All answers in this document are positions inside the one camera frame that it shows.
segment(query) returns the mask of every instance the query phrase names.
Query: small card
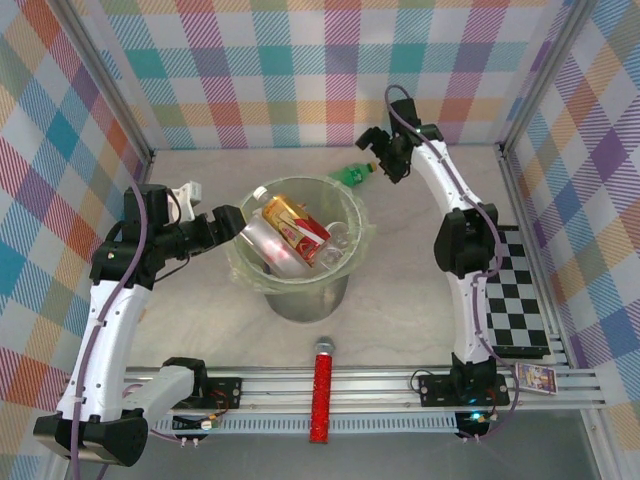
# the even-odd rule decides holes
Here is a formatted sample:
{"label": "small card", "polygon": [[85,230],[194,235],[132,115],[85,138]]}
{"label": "small card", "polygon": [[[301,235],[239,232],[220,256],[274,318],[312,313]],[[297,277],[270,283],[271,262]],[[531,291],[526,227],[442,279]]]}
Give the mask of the small card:
{"label": "small card", "polygon": [[520,388],[526,392],[556,395],[558,382],[556,371],[551,367],[516,363],[516,375]]}

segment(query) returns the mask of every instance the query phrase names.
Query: green plastic bottle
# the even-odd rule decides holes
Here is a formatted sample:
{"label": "green plastic bottle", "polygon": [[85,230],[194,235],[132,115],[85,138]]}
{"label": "green plastic bottle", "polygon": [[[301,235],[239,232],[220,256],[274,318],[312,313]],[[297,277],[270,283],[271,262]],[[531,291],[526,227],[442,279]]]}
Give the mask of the green plastic bottle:
{"label": "green plastic bottle", "polygon": [[337,172],[329,174],[334,180],[344,183],[347,187],[355,187],[377,170],[375,163],[352,163]]}

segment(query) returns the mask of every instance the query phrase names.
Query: plaid backdrop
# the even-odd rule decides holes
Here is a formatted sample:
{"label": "plaid backdrop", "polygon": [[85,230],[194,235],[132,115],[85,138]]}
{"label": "plaid backdrop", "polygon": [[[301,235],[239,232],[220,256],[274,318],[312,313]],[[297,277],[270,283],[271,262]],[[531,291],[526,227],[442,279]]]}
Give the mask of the plaid backdrop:
{"label": "plaid backdrop", "polygon": [[147,137],[173,149],[352,145],[387,122],[390,83],[449,142],[494,143],[572,3],[75,1]]}
{"label": "plaid backdrop", "polygon": [[88,262],[142,163],[45,0],[0,0],[0,478],[75,364]]}
{"label": "plaid backdrop", "polygon": [[514,168],[579,364],[640,469],[640,0],[601,0]]}

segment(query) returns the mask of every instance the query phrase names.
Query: trash bin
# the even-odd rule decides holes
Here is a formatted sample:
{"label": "trash bin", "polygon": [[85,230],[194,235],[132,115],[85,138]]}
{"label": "trash bin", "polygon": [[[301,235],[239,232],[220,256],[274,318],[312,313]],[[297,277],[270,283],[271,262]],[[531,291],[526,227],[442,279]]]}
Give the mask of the trash bin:
{"label": "trash bin", "polygon": [[[236,283],[263,293],[269,306],[284,318],[296,322],[321,320],[342,302],[349,274],[364,259],[375,228],[369,224],[362,201],[329,177],[288,177],[264,186],[273,194],[283,193],[303,204],[309,215],[322,225],[346,223],[349,246],[331,270],[313,278],[281,279],[267,273],[260,257],[244,240],[236,237],[226,246],[232,278]],[[249,194],[240,208],[248,219],[259,205]]]}

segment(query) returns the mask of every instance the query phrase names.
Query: red glitter tube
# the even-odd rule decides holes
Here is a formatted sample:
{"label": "red glitter tube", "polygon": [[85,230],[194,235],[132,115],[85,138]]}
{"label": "red glitter tube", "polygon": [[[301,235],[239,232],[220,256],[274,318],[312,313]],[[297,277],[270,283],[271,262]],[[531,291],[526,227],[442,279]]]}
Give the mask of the red glitter tube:
{"label": "red glitter tube", "polygon": [[331,401],[331,365],[328,353],[316,355],[316,371],[313,377],[311,401],[311,443],[329,443],[329,403]]}

